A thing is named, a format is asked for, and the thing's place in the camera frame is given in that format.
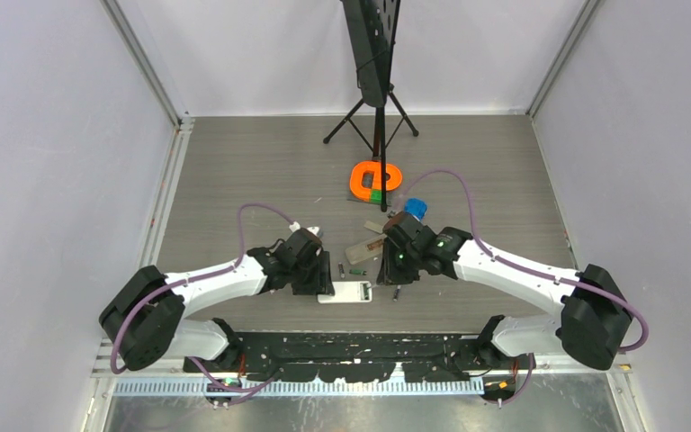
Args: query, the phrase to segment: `blue object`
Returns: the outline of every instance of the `blue object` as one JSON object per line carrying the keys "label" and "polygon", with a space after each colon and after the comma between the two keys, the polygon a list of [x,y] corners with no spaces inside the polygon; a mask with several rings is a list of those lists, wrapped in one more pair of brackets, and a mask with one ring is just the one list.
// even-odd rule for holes
{"label": "blue object", "polygon": [[416,217],[418,221],[421,221],[422,218],[425,217],[425,212],[427,212],[427,204],[417,198],[409,198],[407,203],[404,204],[404,212],[411,214]]}

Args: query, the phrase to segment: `green block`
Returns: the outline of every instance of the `green block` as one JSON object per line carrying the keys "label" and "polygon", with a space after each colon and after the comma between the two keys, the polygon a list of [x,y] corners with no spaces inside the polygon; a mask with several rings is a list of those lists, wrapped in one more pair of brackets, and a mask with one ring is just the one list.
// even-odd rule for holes
{"label": "green block", "polygon": [[381,198],[382,193],[377,189],[372,189],[372,192],[370,193],[370,203],[379,203]]}

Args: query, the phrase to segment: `tripod leg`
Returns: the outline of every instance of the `tripod leg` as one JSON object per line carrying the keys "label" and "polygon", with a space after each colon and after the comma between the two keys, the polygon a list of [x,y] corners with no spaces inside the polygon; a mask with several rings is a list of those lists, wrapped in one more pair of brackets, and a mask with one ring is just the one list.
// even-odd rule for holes
{"label": "tripod leg", "polygon": [[407,124],[409,125],[409,128],[412,129],[412,135],[418,136],[419,135],[419,130],[415,128],[415,125],[412,123],[412,120],[409,119],[409,116],[407,115],[407,112],[404,111],[404,107],[401,106],[399,103],[399,99],[396,98],[396,96],[393,94],[393,92],[388,92],[388,96],[390,96],[390,99],[393,101],[393,104],[396,105],[396,108],[399,109],[399,113],[401,114],[401,118],[403,118]]}
{"label": "tripod leg", "polygon": [[374,136],[372,137],[372,157],[380,157],[380,108],[374,109]]}
{"label": "tripod leg", "polygon": [[325,144],[329,144],[329,141],[332,139],[332,137],[334,137],[335,134],[336,134],[338,131],[340,131],[340,128],[342,128],[343,125],[345,125],[346,123],[348,123],[349,120],[351,120],[351,117],[353,117],[354,114],[356,114],[356,112],[359,111],[359,108],[361,108],[362,105],[364,105],[364,99],[362,99],[361,101],[357,102],[356,105],[354,105],[354,107],[351,108],[351,111],[349,111],[348,114],[345,115],[345,117],[343,118],[343,120],[341,120],[340,123],[337,124],[337,126],[329,133],[329,135],[327,135],[327,136],[322,140],[322,142],[324,142]]}
{"label": "tripod leg", "polygon": [[379,125],[380,130],[380,210],[385,213],[388,211],[388,192],[386,189],[386,182],[388,175],[386,174],[385,164],[385,108],[378,108],[375,115],[375,123]]}

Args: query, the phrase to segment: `orange ring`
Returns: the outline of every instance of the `orange ring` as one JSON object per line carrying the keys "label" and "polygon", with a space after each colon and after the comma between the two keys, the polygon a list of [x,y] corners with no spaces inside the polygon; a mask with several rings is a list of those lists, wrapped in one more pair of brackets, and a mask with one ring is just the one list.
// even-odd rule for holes
{"label": "orange ring", "polygon": [[[385,172],[388,178],[385,180],[385,190],[386,192],[394,191],[401,186],[401,181],[403,180],[403,175],[399,168],[395,165],[385,164]],[[364,176],[367,174],[372,175],[372,188],[364,187],[363,180]],[[351,194],[356,198],[370,202],[380,200],[380,179],[382,178],[382,171],[380,167],[380,162],[375,160],[365,160],[359,162],[351,170]]]}

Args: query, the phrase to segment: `gray floor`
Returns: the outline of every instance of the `gray floor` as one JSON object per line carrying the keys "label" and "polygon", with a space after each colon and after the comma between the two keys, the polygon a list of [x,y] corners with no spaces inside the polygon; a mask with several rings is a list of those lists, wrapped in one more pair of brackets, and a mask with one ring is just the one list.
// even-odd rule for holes
{"label": "gray floor", "polygon": [[[366,220],[386,221],[377,206],[351,202],[351,168],[371,156],[350,127],[332,142],[322,138],[335,117],[199,119],[168,221],[158,267],[188,271],[237,256],[235,213],[242,203],[272,203],[302,225],[323,227],[324,242],[337,262],[345,249],[374,234]],[[413,117],[420,136],[404,127],[388,148],[388,160],[408,182],[435,167],[463,173],[475,197],[482,237],[510,252],[554,266],[570,266],[560,215],[530,120],[525,116]],[[388,125],[396,117],[389,117]],[[356,119],[365,132],[372,118]],[[469,230],[462,188],[448,175],[431,176],[412,196],[428,203],[425,223]],[[247,247],[287,238],[286,224],[264,210],[244,217]],[[374,282],[379,263],[364,266]],[[319,305],[289,289],[227,301],[195,317],[221,317],[243,330],[368,330],[478,332],[490,316],[533,315],[531,305],[483,285],[429,277],[391,300],[392,287],[376,287],[366,304]]]}

